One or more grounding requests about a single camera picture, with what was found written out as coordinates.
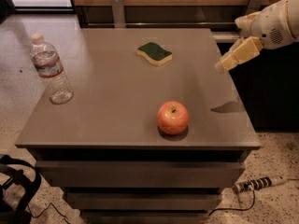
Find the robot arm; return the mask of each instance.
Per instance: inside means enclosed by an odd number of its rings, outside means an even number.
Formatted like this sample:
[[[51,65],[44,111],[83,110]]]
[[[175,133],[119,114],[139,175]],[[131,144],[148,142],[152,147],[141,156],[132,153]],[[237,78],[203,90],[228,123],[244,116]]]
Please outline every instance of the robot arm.
[[[217,72],[228,71],[260,54],[262,49],[277,49],[299,38],[299,0],[281,0],[262,11],[235,20],[249,34],[241,37],[215,64]]]

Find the red apple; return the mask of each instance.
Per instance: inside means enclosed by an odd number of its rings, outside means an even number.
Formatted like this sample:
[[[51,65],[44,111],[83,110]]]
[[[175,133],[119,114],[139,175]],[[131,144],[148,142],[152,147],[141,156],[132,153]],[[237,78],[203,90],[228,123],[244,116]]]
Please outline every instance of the red apple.
[[[188,126],[189,114],[187,108],[176,101],[164,103],[157,113],[159,128],[167,134],[182,133]]]

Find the electrical cord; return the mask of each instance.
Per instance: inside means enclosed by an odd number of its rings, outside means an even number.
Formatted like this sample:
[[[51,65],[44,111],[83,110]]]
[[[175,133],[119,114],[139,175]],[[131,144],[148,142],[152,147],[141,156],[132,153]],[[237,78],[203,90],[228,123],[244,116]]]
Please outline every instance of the electrical cord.
[[[214,209],[212,210],[210,213],[209,213],[209,217],[217,212],[217,211],[240,211],[240,212],[245,212],[245,211],[249,211],[255,204],[255,191],[254,189],[251,189],[252,190],[252,193],[253,193],[253,202],[252,202],[252,205],[249,207],[249,208],[245,208],[245,209],[240,209],[240,208],[217,208],[217,209]]]
[[[39,215],[37,215],[37,216],[34,216],[33,214],[32,214],[32,211],[31,211],[31,209],[30,209],[30,206],[28,205],[28,209],[29,209],[29,212],[30,212],[30,214],[31,214],[31,217],[32,218],[34,218],[34,219],[37,219],[37,218],[39,218],[39,217],[41,217],[49,208],[50,208],[50,206],[52,206],[52,207],[54,207],[54,209],[56,210],[56,212],[61,216],[61,217],[63,217],[64,218],[64,221],[67,223],[67,224],[71,224],[70,222],[68,222],[68,218],[67,218],[67,216],[66,215],[63,215],[58,209],[57,209],[57,207],[53,204],[53,203],[50,203]]]

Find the green and yellow sponge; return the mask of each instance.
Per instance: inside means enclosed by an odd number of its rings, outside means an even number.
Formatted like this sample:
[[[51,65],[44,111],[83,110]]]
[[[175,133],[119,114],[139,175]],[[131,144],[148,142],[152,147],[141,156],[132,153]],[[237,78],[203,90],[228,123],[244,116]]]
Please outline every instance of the green and yellow sponge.
[[[149,63],[161,66],[172,60],[172,52],[161,48],[158,44],[149,42],[137,49],[137,55],[143,56]]]

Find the speckled concrete floor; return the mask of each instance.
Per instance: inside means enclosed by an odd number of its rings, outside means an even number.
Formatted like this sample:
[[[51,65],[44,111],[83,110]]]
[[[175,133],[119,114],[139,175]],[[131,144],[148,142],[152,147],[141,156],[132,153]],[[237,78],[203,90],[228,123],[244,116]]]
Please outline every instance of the speckled concrete floor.
[[[0,153],[9,154],[35,164],[24,149],[14,146],[26,120],[32,113],[44,87],[28,59],[20,60],[18,54],[29,54],[29,36],[41,32],[59,50],[63,58],[68,45],[79,30],[75,15],[14,15],[0,25]],[[246,171],[239,181],[266,175],[285,175],[299,178],[299,133],[258,133],[262,148],[253,151],[246,160]],[[64,202],[60,189],[52,188],[43,180],[30,202],[34,215],[54,203],[72,224],[84,223],[79,210]],[[225,189],[219,207],[246,208],[252,203],[252,193],[235,195]],[[256,191],[256,202],[246,212],[215,212],[208,224],[292,224],[299,219],[299,181]],[[65,223],[50,207],[31,223]]]

